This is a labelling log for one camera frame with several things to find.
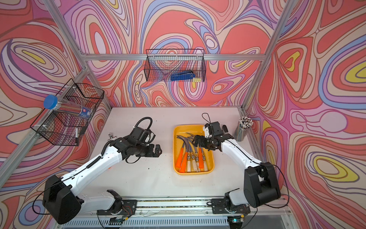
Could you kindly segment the yellow plastic tray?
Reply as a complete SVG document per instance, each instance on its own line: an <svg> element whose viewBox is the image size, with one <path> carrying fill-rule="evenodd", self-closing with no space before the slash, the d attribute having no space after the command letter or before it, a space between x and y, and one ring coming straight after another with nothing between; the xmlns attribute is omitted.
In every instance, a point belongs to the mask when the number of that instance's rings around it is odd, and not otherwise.
<svg viewBox="0 0 366 229"><path fill-rule="evenodd" d="M204 175L214 170L213 153L194 145L197 135L204 136L202 125L181 125L173 131L173 168L179 175Z"/></svg>

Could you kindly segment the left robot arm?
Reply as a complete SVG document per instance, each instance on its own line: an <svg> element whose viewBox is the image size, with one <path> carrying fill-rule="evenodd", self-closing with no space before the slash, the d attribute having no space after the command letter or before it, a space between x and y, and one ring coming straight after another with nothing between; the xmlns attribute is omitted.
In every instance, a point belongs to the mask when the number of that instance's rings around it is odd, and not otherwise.
<svg viewBox="0 0 366 229"><path fill-rule="evenodd" d="M92 211L126 214L128 217L134 214L132 209L126 209L122 197L112 189L107 190L107 196L80 198L79 194L102 173L115 164L127 162L131 156L140 160L162 154L160 145L152 143L155 134L151 128L139 126L145 120L153 122L151 117L143 117L129 135L108 140L101 153L90 161L61 177L53 175L47 179L42 204L58 224L65 224L80 213Z"/></svg>

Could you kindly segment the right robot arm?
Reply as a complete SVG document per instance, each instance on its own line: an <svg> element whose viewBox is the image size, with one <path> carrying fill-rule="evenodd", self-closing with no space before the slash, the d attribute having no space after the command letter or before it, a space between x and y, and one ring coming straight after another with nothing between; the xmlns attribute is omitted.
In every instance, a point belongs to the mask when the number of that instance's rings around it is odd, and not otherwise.
<svg viewBox="0 0 366 229"><path fill-rule="evenodd" d="M273 164L262 162L245 151L229 134L225 125L206 119L204 135L195 135L194 146L219 150L229 156L244 174L244 185L225 194L228 205L250 205L257 208L281 197L277 174Z"/></svg>

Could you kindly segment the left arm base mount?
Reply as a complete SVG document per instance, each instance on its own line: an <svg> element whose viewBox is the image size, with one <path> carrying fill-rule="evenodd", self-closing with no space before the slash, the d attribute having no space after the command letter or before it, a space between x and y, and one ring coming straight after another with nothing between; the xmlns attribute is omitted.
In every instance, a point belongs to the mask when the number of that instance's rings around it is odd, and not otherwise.
<svg viewBox="0 0 366 229"><path fill-rule="evenodd" d="M113 189L108 189L108 193L113 195L114 201L112 206L107 210L98 210L97 215L102 216L125 216L131 217L136 212L137 200L136 199L123 199Z"/></svg>

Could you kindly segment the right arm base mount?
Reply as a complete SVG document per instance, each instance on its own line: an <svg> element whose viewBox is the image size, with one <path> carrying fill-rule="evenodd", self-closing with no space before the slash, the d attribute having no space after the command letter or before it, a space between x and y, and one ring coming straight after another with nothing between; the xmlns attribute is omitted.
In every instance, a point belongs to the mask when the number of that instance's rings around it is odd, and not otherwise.
<svg viewBox="0 0 366 229"><path fill-rule="evenodd" d="M235 205L229 197L229 192L225 193L222 198L213 198L207 205L212 208L213 214L240 214L248 215L251 213L248 204Z"/></svg>

